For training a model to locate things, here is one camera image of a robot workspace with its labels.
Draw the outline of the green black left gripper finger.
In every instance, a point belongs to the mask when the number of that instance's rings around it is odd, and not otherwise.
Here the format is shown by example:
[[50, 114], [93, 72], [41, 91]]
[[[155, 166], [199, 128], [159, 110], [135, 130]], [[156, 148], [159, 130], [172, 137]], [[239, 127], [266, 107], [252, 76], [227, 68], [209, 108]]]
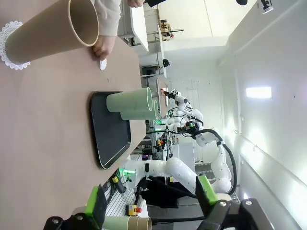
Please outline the green black left gripper finger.
[[106, 215], [106, 197], [101, 185], [94, 186], [83, 212], [68, 219], [52, 216], [46, 220], [45, 230], [100, 230]]

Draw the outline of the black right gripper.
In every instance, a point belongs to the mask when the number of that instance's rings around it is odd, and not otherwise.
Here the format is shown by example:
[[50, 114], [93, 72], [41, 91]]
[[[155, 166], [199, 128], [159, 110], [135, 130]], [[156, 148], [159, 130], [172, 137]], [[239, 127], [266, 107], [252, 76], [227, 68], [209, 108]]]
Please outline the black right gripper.
[[[199, 131], [200, 125], [194, 121], [185, 123], [188, 134]], [[206, 176], [196, 177], [195, 195], [202, 209], [204, 220], [199, 230], [273, 230], [274, 226], [267, 218], [259, 202], [254, 198], [243, 200], [239, 204], [218, 198]]]

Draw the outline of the person's right hand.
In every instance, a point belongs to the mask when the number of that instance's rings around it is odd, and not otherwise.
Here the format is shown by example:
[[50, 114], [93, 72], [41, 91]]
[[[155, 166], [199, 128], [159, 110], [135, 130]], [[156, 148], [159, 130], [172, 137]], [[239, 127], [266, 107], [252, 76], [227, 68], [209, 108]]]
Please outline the person's right hand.
[[111, 54], [115, 41], [115, 36], [100, 35], [92, 48], [94, 55], [101, 61], [105, 60]]

